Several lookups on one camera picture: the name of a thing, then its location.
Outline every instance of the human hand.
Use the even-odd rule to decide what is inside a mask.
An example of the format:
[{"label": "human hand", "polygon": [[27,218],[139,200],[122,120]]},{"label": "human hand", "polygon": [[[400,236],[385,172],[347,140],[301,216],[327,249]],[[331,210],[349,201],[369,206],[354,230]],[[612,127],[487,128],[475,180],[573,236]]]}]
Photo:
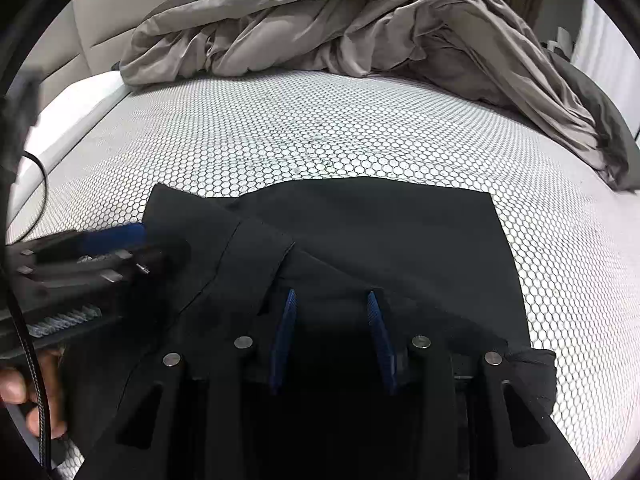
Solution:
[{"label": "human hand", "polygon": [[[63,412],[63,392],[58,377],[59,350],[44,350],[38,354],[38,362],[42,370],[49,401],[49,417],[51,423],[51,437],[58,438],[65,434],[66,422]],[[0,370],[0,397],[8,404],[23,404],[27,400],[36,402],[33,384],[27,386],[25,377],[15,368]],[[33,408],[26,417],[27,428],[35,436],[40,434],[38,422],[38,407]]]}]

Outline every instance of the bedsheet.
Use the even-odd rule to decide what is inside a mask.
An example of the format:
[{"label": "bedsheet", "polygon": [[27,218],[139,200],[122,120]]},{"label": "bedsheet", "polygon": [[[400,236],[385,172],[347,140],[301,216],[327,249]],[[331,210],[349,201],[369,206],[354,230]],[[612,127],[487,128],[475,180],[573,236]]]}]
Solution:
[{"label": "bedsheet", "polygon": [[[531,344],[558,355],[553,418],[591,478],[609,480],[640,437],[640,196],[612,192],[521,116],[382,76],[154,85],[119,102],[55,167],[34,234],[137,221],[156,182],[238,196],[357,175],[491,194]],[[35,194],[12,232],[39,205]],[[461,262],[461,286],[465,272]]]}]

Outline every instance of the upholstered headboard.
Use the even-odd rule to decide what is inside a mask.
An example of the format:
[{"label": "upholstered headboard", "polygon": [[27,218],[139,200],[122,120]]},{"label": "upholstered headboard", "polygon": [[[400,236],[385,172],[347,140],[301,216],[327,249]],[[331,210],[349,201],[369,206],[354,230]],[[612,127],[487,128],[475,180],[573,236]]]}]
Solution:
[{"label": "upholstered headboard", "polygon": [[133,29],[165,0],[73,0],[33,47],[25,66],[44,72],[40,108],[71,83],[110,70]]}]

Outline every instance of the metal screw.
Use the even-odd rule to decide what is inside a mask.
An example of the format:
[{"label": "metal screw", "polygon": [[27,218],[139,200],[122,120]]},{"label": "metal screw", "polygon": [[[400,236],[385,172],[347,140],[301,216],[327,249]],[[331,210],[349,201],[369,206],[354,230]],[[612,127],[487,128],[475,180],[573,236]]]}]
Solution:
[{"label": "metal screw", "polygon": [[484,360],[492,366],[497,366],[502,362],[502,356],[498,352],[487,352],[484,354]]},{"label": "metal screw", "polygon": [[431,346],[431,339],[429,339],[425,335],[417,335],[413,339],[411,339],[411,344],[416,348],[429,348]]},{"label": "metal screw", "polygon": [[234,341],[234,346],[241,350],[249,348],[252,344],[254,344],[254,340],[247,335],[241,335]]},{"label": "metal screw", "polygon": [[180,354],[177,354],[176,352],[169,352],[162,358],[162,364],[164,366],[172,367],[177,365],[180,362],[180,359]]}]

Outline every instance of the gray duvet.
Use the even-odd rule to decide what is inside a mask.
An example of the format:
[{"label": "gray duvet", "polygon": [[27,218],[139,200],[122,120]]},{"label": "gray duvet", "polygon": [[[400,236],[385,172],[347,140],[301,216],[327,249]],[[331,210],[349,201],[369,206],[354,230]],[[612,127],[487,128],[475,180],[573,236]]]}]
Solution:
[{"label": "gray duvet", "polygon": [[619,142],[596,130],[529,26],[502,0],[169,0],[135,30],[120,71],[126,83],[141,85],[271,66],[424,78],[517,108],[614,189],[628,170],[624,156],[611,156]]}]

